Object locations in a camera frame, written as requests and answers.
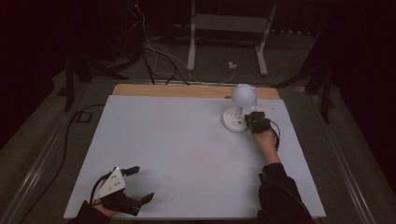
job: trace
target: wrist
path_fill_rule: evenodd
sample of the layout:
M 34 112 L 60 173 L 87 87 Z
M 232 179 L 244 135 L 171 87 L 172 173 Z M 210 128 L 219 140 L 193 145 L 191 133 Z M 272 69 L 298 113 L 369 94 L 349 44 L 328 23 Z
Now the wrist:
M 117 214 L 116 211 L 112 211 L 112 210 L 109 210 L 109 209 L 103 207 L 103 205 L 101 203 L 93 205 L 92 207 L 97 209 L 99 212 L 101 212 L 103 215 L 105 215 L 107 217 L 113 217 L 114 215 Z
M 269 165 L 280 162 L 280 158 L 277 155 L 275 147 L 260 148 L 260 152 L 265 160 L 265 164 Z

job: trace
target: white stand leg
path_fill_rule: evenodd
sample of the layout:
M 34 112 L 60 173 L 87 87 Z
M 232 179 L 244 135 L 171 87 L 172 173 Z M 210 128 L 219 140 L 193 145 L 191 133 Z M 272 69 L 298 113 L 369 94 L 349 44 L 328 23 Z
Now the white stand leg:
M 262 51 L 264 50 L 265 42 L 267 41 L 268 35 L 270 34 L 271 31 L 271 25 L 276 12 L 276 7 L 277 5 L 273 5 L 270 15 L 268 16 L 267 23 L 265 24 L 264 32 L 262 34 L 262 42 L 260 43 L 259 46 L 256 46 L 257 61 L 260 67 L 260 74 L 262 76 L 268 75 L 267 65 L 265 64 L 264 55 L 262 54 Z
M 189 59 L 187 60 L 187 70 L 194 71 L 195 66 L 195 0 L 191 1 L 191 36 Z

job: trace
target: cable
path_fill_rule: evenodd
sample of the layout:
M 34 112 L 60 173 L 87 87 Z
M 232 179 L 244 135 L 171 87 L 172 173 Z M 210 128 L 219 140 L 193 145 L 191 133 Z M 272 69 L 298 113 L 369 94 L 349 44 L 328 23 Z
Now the cable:
M 279 126 L 277 126 L 277 124 L 273 121 L 270 120 L 271 123 L 275 124 L 275 126 L 277 127 L 277 141 L 276 141 L 276 149 L 279 147 L 279 143 L 280 143 L 280 129 Z
M 154 77 L 152 76 L 151 71 L 149 69 L 149 63 L 148 63 L 148 60 L 146 58 L 146 53 L 145 52 L 143 52 L 142 57 L 143 57 L 143 59 L 145 61 L 144 64 L 146 65 L 146 68 L 148 69 L 148 75 L 149 75 L 149 78 L 151 79 L 151 83 L 153 85 L 155 85 Z
M 154 49 L 154 51 L 155 51 L 156 53 L 158 53 L 158 54 L 161 54 L 161 55 L 165 58 L 164 60 L 168 61 L 170 64 L 172 64 L 172 65 L 174 66 L 174 69 L 175 69 L 175 73 L 174 73 L 174 74 L 163 74 L 163 75 L 172 75 L 171 78 L 176 78 L 176 79 L 178 79 L 178 78 L 176 77 L 176 74 L 179 74 L 180 79 L 178 79 L 178 80 L 181 80 L 181 81 L 184 82 L 184 84 L 190 86 L 190 84 L 189 84 L 189 83 L 184 79 L 184 77 L 180 74 L 180 71 L 178 70 L 178 68 L 177 68 L 177 66 L 175 65 L 175 63 L 168 57 L 168 56 L 171 56 L 171 57 L 176 58 L 175 56 L 172 56 L 172 55 L 170 55 L 170 54 L 167 54 L 167 53 L 158 51 L 158 50 L 156 50 L 156 49 Z
M 174 73 L 173 73 L 173 74 L 165 74 L 165 73 L 158 74 L 158 73 L 153 73 L 153 72 L 151 71 L 151 73 L 152 73 L 154 76 L 156 76 L 156 77 L 161 77 L 161 78 L 163 78 L 163 79 L 167 79 L 166 84 L 168 84 L 170 80 L 176 79 L 176 80 L 182 81 L 182 82 L 184 82 L 186 85 L 190 86 L 190 84 L 183 78 L 183 76 L 182 76 L 182 75 L 180 74 L 180 72 L 178 71 L 176 65 L 174 64 L 174 62 L 173 62 L 169 57 L 167 57 L 166 55 L 162 55 L 162 56 L 160 56 L 159 58 L 160 58 L 160 59 L 163 59 L 163 60 L 165 60 L 165 61 L 167 61 L 167 62 L 169 62 L 170 64 L 172 64 L 173 67 L 174 67 Z M 160 75 L 170 75 L 170 77 L 162 77 L 162 76 L 160 76 Z
M 147 32 L 146 32 L 146 25 L 145 25 L 146 18 L 145 18 L 145 16 L 143 15 L 142 11 L 140 10 L 139 1 L 138 1 L 138 0 L 136 0 L 136 8 L 137 8 L 137 11 L 138 11 L 138 12 L 140 13 L 140 15 L 142 16 L 143 32 L 144 32 L 144 34 L 145 34 L 146 41 L 148 42 L 148 43 L 147 43 L 147 46 L 148 46 L 150 49 L 152 49 L 153 54 L 155 55 L 154 68 L 152 69 L 152 71 L 155 73 L 155 69 L 157 68 L 158 56 L 155 54 L 154 48 L 153 48 L 153 47 L 150 45 L 150 43 L 149 43 L 148 35 L 147 35 Z
M 224 83 L 227 83 L 227 82 L 233 80 L 233 78 L 235 77 L 235 69 L 236 69 L 236 68 L 234 67 L 234 68 L 233 68 L 233 75 L 230 77 L 230 79 L 228 79 L 227 81 L 220 82 L 220 84 L 224 84 Z
M 103 180 L 105 180 L 105 179 L 107 179 L 107 178 L 108 178 L 108 176 L 107 176 L 107 177 L 102 176 L 102 177 L 100 177 L 100 178 L 96 181 L 96 183 L 93 185 L 92 192 L 91 192 L 91 197 L 90 197 L 90 204 L 92 204 L 92 202 L 93 202 L 93 195 L 95 194 L 96 188 L 98 187 L 98 185 L 100 184 L 100 182 L 102 182 Z
M 64 138 L 64 148 L 63 148 L 63 155 L 62 155 L 62 161 L 61 164 L 58 168 L 58 170 L 56 171 L 54 177 L 51 179 L 51 181 L 48 183 L 48 185 L 44 188 L 44 190 L 41 192 L 41 194 L 37 197 L 37 199 L 33 202 L 33 204 L 29 207 L 29 209 L 26 211 L 25 215 L 22 217 L 22 219 L 20 220 L 20 224 L 22 224 L 24 222 L 24 220 L 28 217 L 28 215 L 32 212 L 32 210 L 35 208 L 35 206 L 37 205 L 37 203 L 43 198 L 44 194 L 48 191 L 48 189 L 52 186 L 52 184 L 55 182 L 56 178 L 58 177 L 59 173 L 61 172 L 62 168 L 64 167 L 64 163 L 66 161 L 66 152 L 67 152 L 67 140 L 69 137 L 69 131 L 70 131 L 70 127 L 73 124 L 73 122 L 75 121 L 76 117 L 84 112 L 86 109 L 94 107 L 94 106 L 99 106 L 99 105 L 89 105 L 79 111 L 76 111 L 75 114 L 73 115 L 73 118 L 70 119 L 69 123 L 67 124 L 67 129 L 66 129 L 66 134 L 65 134 L 65 138 Z

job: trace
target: black sleeve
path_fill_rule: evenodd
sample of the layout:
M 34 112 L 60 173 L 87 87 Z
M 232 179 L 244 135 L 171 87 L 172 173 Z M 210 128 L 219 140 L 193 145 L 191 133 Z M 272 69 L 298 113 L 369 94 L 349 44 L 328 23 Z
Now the black sleeve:
M 108 224 L 110 217 L 105 216 L 96 208 L 90 206 L 84 201 L 82 206 L 79 208 L 78 215 L 71 219 L 69 224 Z
M 259 189 L 262 210 L 257 215 L 259 223 L 315 223 L 309 212 L 300 204 L 300 194 L 294 180 L 286 175 L 281 163 L 273 163 L 262 169 L 264 178 Z

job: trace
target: white device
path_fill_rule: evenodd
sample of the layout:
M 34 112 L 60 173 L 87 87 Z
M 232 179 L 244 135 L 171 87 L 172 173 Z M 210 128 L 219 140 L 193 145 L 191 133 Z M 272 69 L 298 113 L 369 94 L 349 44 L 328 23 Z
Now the white device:
M 125 181 L 119 167 L 116 167 L 106 180 L 105 184 L 98 190 L 95 200 L 103 198 L 109 194 L 125 189 Z
M 231 100 L 234 106 L 226 109 L 222 115 L 224 127 L 236 133 L 244 132 L 248 129 L 245 122 L 245 115 L 253 111 L 260 111 L 268 114 L 273 109 L 257 104 L 255 88 L 248 84 L 238 84 L 233 89 Z

